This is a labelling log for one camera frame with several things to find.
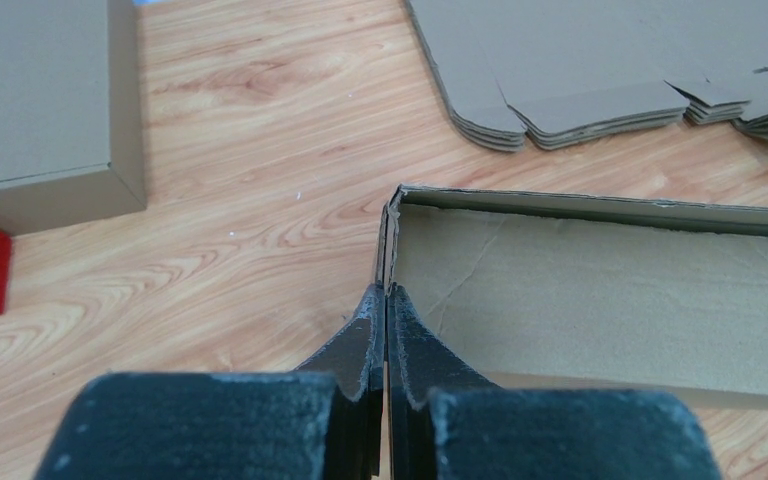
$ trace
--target white speck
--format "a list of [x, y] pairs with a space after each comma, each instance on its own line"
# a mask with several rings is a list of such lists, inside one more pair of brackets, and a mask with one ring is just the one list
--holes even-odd
[[67, 454], [60, 455], [60, 458], [57, 459], [57, 461], [54, 463], [54, 471], [59, 472], [60, 470], [63, 470], [66, 468], [66, 465], [69, 465], [69, 462], [72, 461], [72, 457], [70, 457]]

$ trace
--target wooden surface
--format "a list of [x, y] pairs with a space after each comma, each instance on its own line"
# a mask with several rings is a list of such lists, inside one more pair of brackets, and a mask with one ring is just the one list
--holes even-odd
[[[114, 370], [284, 370], [344, 322], [400, 182], [768, 206], [768, 145], [674, 125], [554, 153], [469, 144], [398, 0], [143, 7], [148, 211], [18, 239], [0, 318], [0, 479]], [[700, 412], [768, 478], [768, 412]]]

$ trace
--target gray cardboard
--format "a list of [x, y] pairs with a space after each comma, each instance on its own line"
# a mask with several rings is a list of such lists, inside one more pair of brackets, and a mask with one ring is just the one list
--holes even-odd
[[[695, 123], [768, 116], [768, 2], [407, 2], [423, 12], [414, 23], [434, 45], [432, 69], [447, 58], [458, 84], [471, 86], [444, 92], [450, 110], [478, 109], [487, 85], [500, 111], [498, 88], [544, 148], [614, 133], [619, 118], [647, 128], [653, 112], [689, 105]], [[438, 75], [441, 91], [450, 78]]]
[[381, 279], [504, 385], [768, 409], [768, 209], [401, 187], [383, 231]]
[[0, 228], [145, 205], [132, 2], [0, 0]]

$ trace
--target flattened cardboard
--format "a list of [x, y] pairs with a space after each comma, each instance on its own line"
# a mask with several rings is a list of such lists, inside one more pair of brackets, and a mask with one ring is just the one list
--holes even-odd
[[0, 228], [143, 210], [137, 21], [129, 0], [0, 0]]
[[[450, 113], [480, 110], [488, 95], [501, 112], [500, 90], [542, 148], [660, 126], [685, 111], [698, 124], [768, 115], [768, 2], [407, 3]], [[448, 75], [435, 69], [439, 59]]]
[[768, 409], [768, 209], [401, 187], [385, 228], [379, 280], [505, 385]]

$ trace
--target wooden table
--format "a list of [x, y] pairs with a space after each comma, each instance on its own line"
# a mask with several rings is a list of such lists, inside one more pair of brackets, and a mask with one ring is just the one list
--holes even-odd
[[[768, 206], [768, 144], [728, 125], [470, 144], [398, 0], [176, 0], [142, 30], [150, 205], [17, 240], [0, 479], [96, 375], [294, 367], [354, 308], [400, 182]], [[699, 413], [728, 476], [768, 478], [768, 412]]]

